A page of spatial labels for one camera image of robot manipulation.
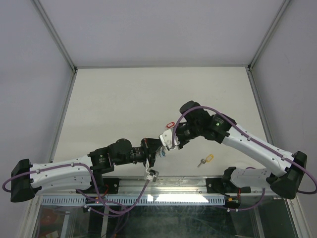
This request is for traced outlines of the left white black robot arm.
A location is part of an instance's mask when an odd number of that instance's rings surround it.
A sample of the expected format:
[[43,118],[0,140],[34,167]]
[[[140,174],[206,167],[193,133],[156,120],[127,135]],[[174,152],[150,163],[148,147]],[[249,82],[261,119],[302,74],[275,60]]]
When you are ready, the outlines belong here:
[[31,200],[37,194],[68,189],[100,192],[102,175],[114,171],[115,166],[142,163],[152,167],[156,154],[162,148],[160,139],[144,138],[139,147],[127,139],[96,149],[88,155],[57,163],[36,164],[29,159],[20,160],[11,172],[10,201]]

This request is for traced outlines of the large keyring with coloured keys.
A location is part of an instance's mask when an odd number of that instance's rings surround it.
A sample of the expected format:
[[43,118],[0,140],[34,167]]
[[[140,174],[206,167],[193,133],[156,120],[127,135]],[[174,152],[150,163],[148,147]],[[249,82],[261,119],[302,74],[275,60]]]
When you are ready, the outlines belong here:
[[163,158],[166,156],[167,153],[167,148],[165,146],[161,146],[157,151],[156,151],[156,157]]

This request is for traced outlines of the key with red tag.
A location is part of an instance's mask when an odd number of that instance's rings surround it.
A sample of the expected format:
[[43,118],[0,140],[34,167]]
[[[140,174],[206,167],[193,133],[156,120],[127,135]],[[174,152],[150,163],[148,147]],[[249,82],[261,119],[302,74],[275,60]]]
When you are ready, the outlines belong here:
[[169,122],[166,126],[165,126],[165,130],[171,129],[175,127],[175,122]]

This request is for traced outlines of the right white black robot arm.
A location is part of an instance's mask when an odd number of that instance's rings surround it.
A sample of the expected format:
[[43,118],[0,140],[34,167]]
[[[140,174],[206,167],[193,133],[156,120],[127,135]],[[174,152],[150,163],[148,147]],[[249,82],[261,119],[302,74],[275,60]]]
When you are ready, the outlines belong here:
[[225,191],[233,192],[238,187],[257,187],[270,189],[286,199],[295,198],[304,176],[302,169],[307,164],[305,153],[291,153],[277,148],[249,134],[226,115],[210,115],[197,102],[189,101],[179,111],[185,119],[176,128],[179,148],[201,136],[234,148],[264,166],[262,169],[229,167],[221,179]]

